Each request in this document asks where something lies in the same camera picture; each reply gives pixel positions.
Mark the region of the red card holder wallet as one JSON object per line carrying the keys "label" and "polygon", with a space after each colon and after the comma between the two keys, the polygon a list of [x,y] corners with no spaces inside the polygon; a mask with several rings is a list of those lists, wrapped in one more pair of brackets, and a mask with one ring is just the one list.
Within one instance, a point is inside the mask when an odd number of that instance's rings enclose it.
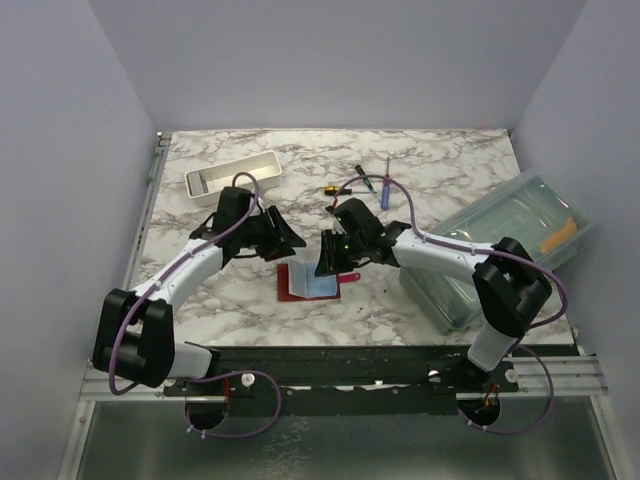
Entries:
{"label": "red card holder wallet", "polygon": [[341,286],[360,280],[359,273],[315,276],[316,264],[290,261],[280,263],[277,271],[277,300],[306,302],[341,298]]}

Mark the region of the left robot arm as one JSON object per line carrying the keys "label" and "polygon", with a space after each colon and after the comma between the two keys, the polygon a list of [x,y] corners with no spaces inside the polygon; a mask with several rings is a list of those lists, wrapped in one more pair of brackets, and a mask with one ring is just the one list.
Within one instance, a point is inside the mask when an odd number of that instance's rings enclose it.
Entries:
{"label": "left robot arm", "polygon": [[214,393],[222,380],[214,364],[217,355],[208,347],[176,342],[175,314],[242,250],[274,261],[305,245],[276,206],[260,206],[257,195],[245,188],[224,188],[215,212],[190,233],[176,258],[134,289],[107,294],[93,366],[111,380],[158,387],[167,379],[187,378],[197,393]]}

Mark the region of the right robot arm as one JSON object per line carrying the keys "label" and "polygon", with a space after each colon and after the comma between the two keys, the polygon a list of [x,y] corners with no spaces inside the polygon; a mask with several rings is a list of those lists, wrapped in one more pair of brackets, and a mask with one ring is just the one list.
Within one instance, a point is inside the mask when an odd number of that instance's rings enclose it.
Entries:
{"label": "right robot arm", "polygon": [[369,263],[438,271],[473,286],[486,324],[467,351],[460,379],[480,392],[496,367],[524,337],[552,293],[546,272],[509,237],[496,244],[423,234],[399,221],[387,225],[365,203],[350,198],[326,208],[334,226],[321,233],[317,277],[349,273]]}

